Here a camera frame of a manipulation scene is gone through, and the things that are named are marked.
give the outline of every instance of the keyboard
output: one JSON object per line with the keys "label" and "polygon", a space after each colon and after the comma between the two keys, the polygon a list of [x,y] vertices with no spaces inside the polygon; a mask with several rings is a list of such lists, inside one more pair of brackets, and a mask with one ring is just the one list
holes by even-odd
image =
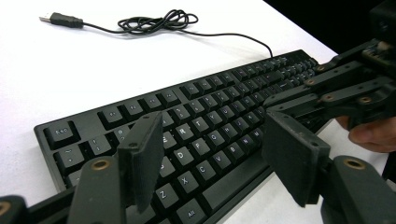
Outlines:
{"label": "keyboard", "polygon": [[57,190],[111,156],[134,123],[163,113],[164,157],[152,203],[128,223],[216,223],[272,170],[262,159],[262,103],[302,85],[318,63],[302,50],[234,67],[35,127]]}

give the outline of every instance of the function key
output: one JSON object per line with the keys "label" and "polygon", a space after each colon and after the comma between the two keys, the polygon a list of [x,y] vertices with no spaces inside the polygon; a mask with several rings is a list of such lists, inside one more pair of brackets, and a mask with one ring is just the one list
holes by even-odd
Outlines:
{"label": "function key", "polygon": [[194,84],[196,85],[196,87],[198,88],[199,92],[202,95],[208,94],[208,93],[212,92],[215,89],[205,79],[201,79],[201,80],[195,82]]}
{"label": "function key", "polygon": [[250,74],[247,73],[244,69],[242,68],[236,68],[233,70],[233,75],[239,80],[239,81],[244,81],[250,77]]}
{"label": "function key", "polygon": [[166,108],[180,104],[180,100],[171,90],[163,91],[162,93],[157,94],[157,96]]}
{"label": "function key", "polygon": [[180,88],[181,91],[183,91],[184,95],[186,95],[187,99],[189,100],[192,100],[201,95],[199,90],[192,83],[186,84],[185,86]]}
{"label": "function key", "polygon": [[275,72],[270,72],[263,77],[267,80],[268,83],[274,84],[275,82],[278,82],[283,79],[283,74],[280,71],[275,71]]}
{"label": "function key", "polygon": [[235,84],[235,82],[233,81],[233,77],[229,72],[224,72],[219,77],[223,80],[225,86],[231,86]]}
{"label": "function key", "polygon": [[247,72],[253,77],[257,76],[259,74],[259,71],[257,71],[252,65],[248,65],[245,67]]}
{"label": "function key", "polygon": [[44,135],[52,150],[76,143],[80,139],[73,121],[56,121],[44,129]]}
{"label": "function key", "polygon": [[224,83],[221,81],[221,79],[218,76],[212,76],[207,79],[208,82],[212,84],[212,86],[215,88],[215,90],[219,90],[224,88]]}
{"label": "function key", "polygon": [[139,119],[145,114],[142,106],[137,102],[137,100],[132,100],[124,105],[124,114],[129,121]]}
{"label": "function key", "polygon": [[78,146],[65,147],[54,155],[63,175],[71,174],[84,163],[84,156]]}
{"label": "function key", "polygon": [[148,111],[158,111],[163,109],[163,105],[161,101],[157,98],[156,95],[151,94],[146,96],[141,100],[142,106]]}
{"label": "function key", "polygon": [[110,130],[126,123],[126,119],[116,106],[105,108],[98,113],[99,119],[102,121],[106,130]]}

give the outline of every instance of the black cable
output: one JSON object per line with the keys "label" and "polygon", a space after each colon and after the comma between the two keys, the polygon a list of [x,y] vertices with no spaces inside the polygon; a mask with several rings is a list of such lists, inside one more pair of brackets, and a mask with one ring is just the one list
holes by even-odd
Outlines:
{"label": "black cable", "polygon": [[168,31],[179,31],[188,35],[198,36],[235,35],[250,39],[252,41],[255,41],[256,43],[265,46],[268,49],[271,58],[274,57],[271,49],[266,44],[248,35],[241,35],[236,33],[208,35],[184,30],[188,27],[188,25],[198,22],[198,17],[192,13],[186,13],[183,10],[172,9],[163,18],[152,19],[148,17],[132,17],[130,19],[121,20],[118,22],[118,26],[122,29],[121,31],[107,30],[106,28],[84,22],[81,19],[64,16],[59,13],[52,13],[49,17],[40,17],[40,20],[70,28],[82,28],[84,25],[86,25],[111,34],[151,35],[161,29],[164,29]]}

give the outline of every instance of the white table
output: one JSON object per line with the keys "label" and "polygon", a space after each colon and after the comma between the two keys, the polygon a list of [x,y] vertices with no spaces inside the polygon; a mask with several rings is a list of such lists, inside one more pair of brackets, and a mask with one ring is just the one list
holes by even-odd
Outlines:
{"label": "white table", "polygon": [[[67,29],[38,19],[54,11],[117,29],[120,19],[162,17],[173,8],[199,17],[191,31],[251,35],[275,55],[303,49],[320,63],[335,55],[262,0],[2,3],[0,196],[21,195],[30,206],[57,193],[35,139],[37,124],[269,57],[264,47],[241,37],[160,32],[136,38]],[[332,145],[332,155],[358,153],[382,171],[387,155],[350,144],[336,123],[320,136]],[[273,175],[222,221],[321,223],[321,216],[319,205],[300,208]]]}

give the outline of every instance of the human hand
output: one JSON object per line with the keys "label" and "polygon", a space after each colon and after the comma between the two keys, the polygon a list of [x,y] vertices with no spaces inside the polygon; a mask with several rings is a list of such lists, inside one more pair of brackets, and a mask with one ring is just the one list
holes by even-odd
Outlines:
{"label": "human hand", "polygon": [[[347,129],[348,117],[336,119]],[[396,151],[396,117],[361,124],[349,131],[349,140],[374,152]]]}

